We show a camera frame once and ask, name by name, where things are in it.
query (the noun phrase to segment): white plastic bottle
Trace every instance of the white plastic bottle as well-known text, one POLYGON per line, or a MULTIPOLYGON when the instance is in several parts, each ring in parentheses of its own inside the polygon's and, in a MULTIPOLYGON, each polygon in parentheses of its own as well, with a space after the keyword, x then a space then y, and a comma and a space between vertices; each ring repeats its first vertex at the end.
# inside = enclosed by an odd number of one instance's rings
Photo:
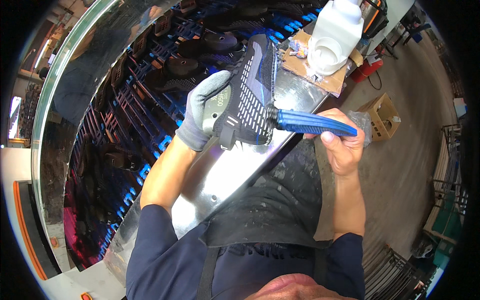
POLYGON ((363 19, 357 0, 330 0, 318 14, 308 42, 308 64, 320 75, 340 69, 358 44, 363 19))

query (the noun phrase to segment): red fire extinguisher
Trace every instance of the red fire extinguisher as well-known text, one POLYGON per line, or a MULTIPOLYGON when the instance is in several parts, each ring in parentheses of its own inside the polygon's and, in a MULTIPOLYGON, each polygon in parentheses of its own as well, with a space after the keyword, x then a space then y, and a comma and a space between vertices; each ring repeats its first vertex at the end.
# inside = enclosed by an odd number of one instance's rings
POLYGON ((374 62, 372 65, 370 65, 368 61, 364 61, 363 65, 359 66, 355 71, 352 72, 350 78, 356 83, 359 83, 383 65, 384 61, 382 59, 374 62))

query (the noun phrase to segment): hand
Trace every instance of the hand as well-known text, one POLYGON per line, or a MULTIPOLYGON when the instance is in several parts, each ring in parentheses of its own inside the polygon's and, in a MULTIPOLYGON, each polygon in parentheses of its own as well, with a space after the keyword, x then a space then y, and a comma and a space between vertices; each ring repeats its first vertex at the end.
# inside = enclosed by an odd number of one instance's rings
MULTIPOLYGON (((337 108, 322 111, 317 115, 337 120, 350 125, 357 130, 357 136, 338 137, 331 132, 323 132, 320 135, 322 143, 327 149, 327 156, 332 170, 339 176, 347 176, 357 171, 358 162, 363 152, 363 140, 365 133, 358 128, 343 112, 337 108)), ((306 138, 313 138, 315 134, 306 133, 306 138)))
POLYGON ((207 97, 219 90, 230 79, 229 71, 220 71, 204 79, 196 88, 188 93, 185 120, 175 134, 190 149, 202 151, 212 137, 203 131, 203 117, 207 97))

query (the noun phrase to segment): gray work glove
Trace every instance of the gray work glove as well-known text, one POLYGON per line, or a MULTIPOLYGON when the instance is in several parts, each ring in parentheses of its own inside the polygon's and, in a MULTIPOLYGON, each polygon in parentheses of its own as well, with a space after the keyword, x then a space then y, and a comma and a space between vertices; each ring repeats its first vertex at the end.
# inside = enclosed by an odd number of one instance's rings
POLYGON ((202 129, 206 97, 220 89, 229 79, 229 71, 223 70, 214 73, 188 93, 185 120, 175 131, 175 134, 190 149, 198 152, 202 151, 212 137, 211 133, 206 134, 202 129))

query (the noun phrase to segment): brush handle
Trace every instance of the brush handle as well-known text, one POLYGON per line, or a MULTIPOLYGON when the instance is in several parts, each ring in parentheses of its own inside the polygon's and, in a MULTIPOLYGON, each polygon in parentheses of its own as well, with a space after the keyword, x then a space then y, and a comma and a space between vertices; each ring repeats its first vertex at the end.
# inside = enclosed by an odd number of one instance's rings
POLYGON ((305 112, 279 109, 276 128, 298 133, 321 134, 325 131, 338 136, 356 136, 357 130, 342 122, 305 112))

